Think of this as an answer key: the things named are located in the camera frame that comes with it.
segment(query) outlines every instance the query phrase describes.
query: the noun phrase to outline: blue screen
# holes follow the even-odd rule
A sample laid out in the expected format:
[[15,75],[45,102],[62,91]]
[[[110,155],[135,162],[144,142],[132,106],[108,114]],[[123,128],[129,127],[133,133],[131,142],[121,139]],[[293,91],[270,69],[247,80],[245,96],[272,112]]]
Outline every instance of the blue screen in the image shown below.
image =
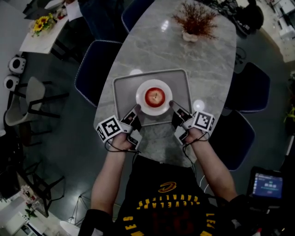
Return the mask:
[[282,198],[283,178],[255,174],[253,195],[260,197]]

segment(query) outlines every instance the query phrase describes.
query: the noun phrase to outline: red fruit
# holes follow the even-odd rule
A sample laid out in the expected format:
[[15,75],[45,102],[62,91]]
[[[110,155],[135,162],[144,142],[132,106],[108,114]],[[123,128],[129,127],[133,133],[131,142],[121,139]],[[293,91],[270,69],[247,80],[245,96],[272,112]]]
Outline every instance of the red fruit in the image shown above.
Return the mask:
[[159,107],[165,102],[165,93],[160,88],[150,88],[145,95],[146,103],[151,107]]

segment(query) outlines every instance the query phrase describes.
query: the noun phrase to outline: cavaliers logo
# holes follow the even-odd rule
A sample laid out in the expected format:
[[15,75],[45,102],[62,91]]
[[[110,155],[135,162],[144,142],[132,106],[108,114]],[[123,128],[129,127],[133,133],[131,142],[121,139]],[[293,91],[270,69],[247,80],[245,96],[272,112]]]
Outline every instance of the cavaliers logo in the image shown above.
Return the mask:
[[164,184],[161,184],[160,187],[163,187],[163,188],[158,190],[159,193],[167,193],[167,192],[176,188],[176,183],[175,182],[166,182]]

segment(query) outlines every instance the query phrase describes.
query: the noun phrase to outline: red dried plant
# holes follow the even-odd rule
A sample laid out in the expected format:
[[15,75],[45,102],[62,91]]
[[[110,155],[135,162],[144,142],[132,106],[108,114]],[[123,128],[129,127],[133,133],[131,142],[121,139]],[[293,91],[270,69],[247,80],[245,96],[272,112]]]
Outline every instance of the red dried plant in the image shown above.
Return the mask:
[[188,4],[182,3],[183,9],[179,11],[182,16],[174,14],[172,16],[183,28],[183,30],[191,35],[198,35],[208,39],[217,39],[213,35],[213,28],[217,25],[213,23],[217,13],[205,10],[201,3]]

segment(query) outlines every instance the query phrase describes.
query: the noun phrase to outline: gray marble table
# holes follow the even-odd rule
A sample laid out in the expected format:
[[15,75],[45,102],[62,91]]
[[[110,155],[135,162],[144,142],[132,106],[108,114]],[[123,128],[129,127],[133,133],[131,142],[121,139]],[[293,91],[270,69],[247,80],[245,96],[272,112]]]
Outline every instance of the gray marble table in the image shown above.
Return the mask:
[[[196,43],[182,39],[181,27],[171,18],[181,9],[181,0],[156,0],[141,16],[123,43],[107,77],[94,119],[97,124],[116,114],[113,79],[142,72],[182,68],[189,77],[192,102],[205,103],[204,111],[215,116],[222,112],[230,88],[236,55],[236,28],[225,17],[215,18],[216,40],[200,38]],[[139,146],[142,156],[180,166],[191,166],[173,136],[171,124],[145,126]],[[190,148],[192,161],[196,157]]]

